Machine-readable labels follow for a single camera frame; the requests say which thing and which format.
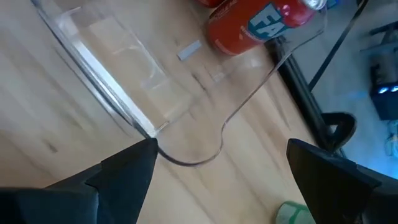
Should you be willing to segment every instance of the red can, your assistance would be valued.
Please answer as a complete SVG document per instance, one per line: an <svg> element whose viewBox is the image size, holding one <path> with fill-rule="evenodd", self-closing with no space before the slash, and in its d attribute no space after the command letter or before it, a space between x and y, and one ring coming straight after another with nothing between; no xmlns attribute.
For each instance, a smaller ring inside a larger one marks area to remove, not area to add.
<svg viewBox="0 0 398 224"><path fill-rule="evenodd" d="M228 55L241 54L305 24L326 0L227 0L210 16L209 41Z"/></svg>
<svg viewBox="0 0 398 224"><path fill-rule="evenodd" d="M215 8L219 6L224 0L197 0L197 1L206 7Z"/></svg>

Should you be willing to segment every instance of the wooden surface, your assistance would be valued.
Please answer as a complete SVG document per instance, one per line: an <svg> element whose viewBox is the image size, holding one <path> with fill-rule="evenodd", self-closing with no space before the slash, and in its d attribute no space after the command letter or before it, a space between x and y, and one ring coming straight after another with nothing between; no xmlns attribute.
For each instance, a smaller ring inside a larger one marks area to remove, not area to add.
<svg viewBox="0 0 398 224"><path fill-rule="evenodd" d="M72 9L79 6L76 2L58 7ZM262 47L234 59L214 53L201 31L208 11L192 2L117 0L111 9L101 16L72 16L78 34L70 38L77 36L91 50L156 127L180 116L194 96L211 90L220 75L237 73L235 83L220 86L235 88L240 82L244 90L252 83L242 80L241 73L260 77L272 67ZM0 19L0 185L44 187L142 139L123 132L79 81L78 69L28 0L2 1ZM118 31L115 23L123 30ZM110 27L112 32L104 32ZM126 31L141 40L155 63L148 62L145 54L142 57L142 49L131 50L132 45L142 47L131 35L127 43L115 41L120 36L115 34ZM177 53L197 39L204 46L179 61ZM235 69L247 62L259 66ZM197 145L187 156L200 154L207 145L216 149L220 134L209 139L195 134L199 129L200 134L219 133L222 119L240 100L238 95L231 102L199 109L208 113L213 109L214 124L201 116L203 124L198 128L191 125L195 116L184 117L187 124L177 123L178 133L167 127L160 132L161 143L170 147L177 142L171 151L176 154L183 154L187 145ZM139 223L272 223L284 201L303 203L285 148L289 138L313 142L280 77L273 76L235 115L223 138L223 152L203 167L177 167L158 159Z"/></svg>

